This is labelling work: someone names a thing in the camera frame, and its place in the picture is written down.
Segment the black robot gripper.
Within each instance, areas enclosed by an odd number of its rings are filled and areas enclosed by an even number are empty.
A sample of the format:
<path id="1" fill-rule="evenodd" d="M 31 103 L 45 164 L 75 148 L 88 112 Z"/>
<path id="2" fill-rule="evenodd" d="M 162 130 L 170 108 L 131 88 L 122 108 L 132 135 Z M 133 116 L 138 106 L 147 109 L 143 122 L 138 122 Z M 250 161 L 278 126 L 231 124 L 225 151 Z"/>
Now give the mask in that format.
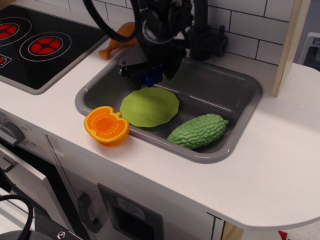
<path id="1" fill-rule="evenodd" d="M 156 44 L 139 36 L 136 45 L 126 50 L 118 61 L 119 73 L 131 80 L 135 90 L 141 88 L 143 74 L 155 66 L 162 66 L 164 75 L 171 80 L 186 56 L 186 48 L 186 39 L 172 39 L 167 43 Z"/>

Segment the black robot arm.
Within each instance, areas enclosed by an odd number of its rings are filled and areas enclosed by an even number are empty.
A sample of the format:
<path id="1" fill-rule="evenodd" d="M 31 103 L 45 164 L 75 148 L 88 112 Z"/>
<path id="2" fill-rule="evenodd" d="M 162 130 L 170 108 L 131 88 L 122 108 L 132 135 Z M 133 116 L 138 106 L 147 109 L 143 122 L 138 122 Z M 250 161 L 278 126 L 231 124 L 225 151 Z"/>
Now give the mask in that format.
<path id="1" fill-rule="evenodd" d="M 154 68 L 160 67 L 168 80 L 175 76 L 187 54 L 186 29 L 193 21 L 189 0 L 148 0 L 146 5 L 136 44 L 118 62 L 120 76 L 130 79 L 135 90 Z"/>

